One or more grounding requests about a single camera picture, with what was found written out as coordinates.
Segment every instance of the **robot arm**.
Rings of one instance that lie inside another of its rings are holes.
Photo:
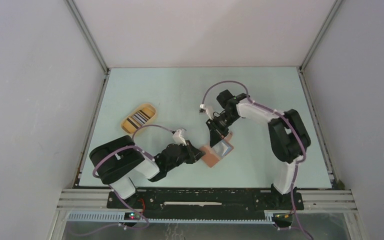
[[[239,118],[250,119],[257,124],[268,126],[271,149],[274,155],[282,162],[279,174],[276,176],[273,186],[281,194],[287,194],[291,189],[294,176],[295,162],[302,159],[302,150],[292,133],[288,133],[288,126],[273,112],[262,109],[249,102],[245,93],[233,96],[225,90],[217,96],[217,101],[224,110],[218,115],[212,112],[211,107],[201,105],[200,112],[205,112],[210,118],[207,120],[210,133],[210,147],[213,147],[229,133],[229,127]],[[300,115],[294,109],[280,112],[293,126],[303,146],[307,149],[311,144],[310,137],[301,120]]]
[[[136,146],[129,135],[98,146],[89,154],[95,171],[103,184],[109,185],[122,199],[136,192],[128,173],[137,171],[151,182],[159,181],[172,169],[183,163],[193,164],[205,153],[186,139],[186,130],[180,128],[173,134],[176,144],[169,144],[155,156]]]

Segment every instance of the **striped object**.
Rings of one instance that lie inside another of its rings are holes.
[[[126,133],[133,134],[136,129],[153,122],[156,116],[157,111],[151,104],[142,104],[121,122],[121,128]]]

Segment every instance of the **purple cable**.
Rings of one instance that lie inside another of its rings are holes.
[[[210,87],[208,88],[208,90],[207,90],[207,91],[205,92],[205,94],[204,94],[204,97],[203,97],[203,99],[202,99],[202,104],[204,104],[204,102],[205,102],[205,98],[207,97],[208,92],[209,92],[212,88],[214,88],[214,87],[217,86],[217,85],[220,85],[220,84],[226,84],[226,83],[234,83],[234,84],[239,84],[239,85],[241,85],[241,86],[245,89],[246,98],[248,99],[248,101],[249,101],[250,103],[252,103],[253,105],[255,105],[255,106],[257,106],[257,107],[259,107],[259,108],[261,108],[261,109],[263,109],[263,110],[269,111],[269,112],[271,112],[271,113],[276,114],[277,116],[279,116],[279,117],[286,123],[286,125],[288,126],[288,128],[289,128],[290,131],[292,132],[293,136],[296,138],[296,141],[298,142],[299,147],[301,148],[303,158],[302,158],[302,160],[296,161],[296,163],[297,163],[297,164],[300,164],[300,163],[302,163],[302,162],[304,162],[304,161],[306,160],[306,158],[307,158],[306,149],[304,148],[304,145],[303,145],[303,143],[301,142],[301,139],[300,139],[300,137],[298,136],[298,133],[295,131],[294,127],[289,123],[288,119],[286,119],[282,114],[280,114],[279,112],[277,112],[277,111],[271,109],[270,107],[268,107],[268,106],[264,106],[264,105],[262,105],[262,104],[259,104],[259,103],[255,102],[254,100],[252,100],[252,99],[250,98],[250,95],[249,95],[249,92],[248,92],[248,88],[247,88],[242,82],[233,81],[233,80],[226,80],[226,81],[221,81],[221,82],[218,82],[218,83],[216,83],[216,84],[210,86]]]
[[[142,150],[142,148],[138,147],[138,146],[135,146],[135,145],[129,145],[129,146],[124,146],[124,147],[121,147],[113,152],[111,152],[110,154],[108,154],[106,157],[104,157],[96,166],[95,168],[93,169],[92,171],[92,175],[95,177],[95,178],[99,178],[99,176],[97,175],[97,170],[102,166],[102,164],[104,164],[108,159],[110,159],[112,156],[118,154],[119,152],[121,151],[124,151],[124,150],[127,150],[127,149],[134,149],[138,152],[141,152],[143,153],[143,155],[145,155],[148,159],[154,159],[154,157],[149,154],[148,152]]]
[[[108,154],[106,157],[104,157],[96,166],[95,168],[93,169],[92,171],[92,175],[95,177],[95,178],[99,178],[99,176],[97,175],[97,170],[102,166],[102,164],[104,164],[108,159],[110,159],[112,156],[116,155],[117,153],[121,152],[121,151],[124,151],[124,150],[127,150],[127,149],[134,149],[138,152],[141,152],[142,154],[144,154],[148,159],[154,159],[154,157],[149,154],[148,152],[142,150],[142,148],[138,147],[138,146],[135,146],[135,145],[130,145],[130,146],[124,146],[124,147],[121,147],[113,152],[111,152],[110,154]],[[129,229],[135,229],[135,230],[141,230],[141,229],[145,229],[147,228],[149,225],[150,225],[150,222],[148,221],[148,218],[146,218],[142,213],[136,211],[135,209],[133,209],[131,206],[129,206],[123,199],[122,197],[118,194],[118,192],[116,192],[113,188],[111,188],[113,190],[113,192],[115,193],[115,195],[117,196],[117,198],[120,200],[120,202],[126,206],[126,208],[132,210],[133,212],[139,214],[139,216],[145,220],[146,222],[146,226],[141,226],[141,227],[131,227],[131,226],[126,226],[126,225],[123,225],[121,224],[122,226],[124,226],[124,228],[129,228]]]
[[[97,228],[93,231],[90,231],[90,232],[86,232],[86,233],[75,233],[73,232],[71,229],[70,229],[70,226],[67,227],[67,232],[73,236],[76,236],[76,237],[86,237],[86,236],[89,236],[89,235],[92,235],[92,234],[95,234],[101,230],[104,230],[106,228],[109,228],[109,227],[115,227],[115,226],[118,226],[119,224],[118,223],[111,223],[111,224],[108,224],[108,225],[105,225],[105,226],[102,226],[100,228]]]
[[[139,130],[141,130],[141,129],[143,129],[143,128],[147,128],[147,127],[158,127],[158,128],[160,128],[160,129],[164,129],[164,130],[166,130],[166,131],[169,131],[169,132],[172,133],[172,134],[175,133],[175,131],[173,131],[173,130],[171,130],[171,129],[165,127],[165,126],[161,126],[161,125],[157,125],[157,124],[147,124],[147,125],[143,125],[143,126],[139,127],[138,129],[136,129],[136,131],[134,131],[133,135],[131,136],[131,139],[134,140],[134,139],[135,139],[135,135],[136,135],[136,133],[137,133]]]
[[[268,106],[264,106],[262,104],[259,104],[257,102],[255,102],[254,100],[252,100],[250,98],[250,95],[249,95],[249,92],[248,92],[248,88],[242,83],[242,82],[239,82],[239,81],[233,81],[233,80],[225,80],[225,81],[220,81],[212,86],[210,86],[208,88],[208,90],[205,92],[204,94],[204,97],[202,99],[202,104],[204,104],[205,102],[205,99],[207,97],[207,94],[208,92],[214,88],[215,86],[217,85],[220,85],[220,84],[225,84],[225,83],[234,83],[234,84],[239,84],[241,85],[244,89],[245,89],[245,94],[246,94],[246,98],[248,99],[248,101],[263,109],[263,110],[266,110],[266,111],[269,111],[273,114],[276,114],[277,116],[279,116],[285,123],[286,125],[288,126],[288,128],[290,129],[290,131],[292,132],[293,136],[296,138],[296,141],[298,142],[299,144],[299,147],[301,148],[301,151],[302,151],[302,160],[298,160],[296,161],[295,163],[295,170],[293,172],[293,177],[292,177],[292,182],[290,183],[290,200],[292,202],[292,210],[293,210],[293,213],[295,214],[295,217],[296,217],[296,222],[298,223],[298,226],[299,226],[299,229],[301,230],[301,232],[305,235],[306,238],[310,239],[310,240],[313,240],[313,236],[308,232],[306,231],[303,226],[301,225],[301,222],[300,222],[300,219],[298,218],[298,214],[297,214],[297,207],[295,206],[295,201],[294,201],[294,184],[295,184],[295,180],[297,179],[297,176],[298,176],[298,164],[300,163],[303,163],[306,159],[307,159],[307,153],[306,153],[306,149],[304,148],[304,145],[303,145],[303,142],[301,142],[301,139],[300,137],[298,136],[298,133],[295,131],[294,127],[289,123],[289,120],[286,119],[281,113],[271,109],[270,107]]]

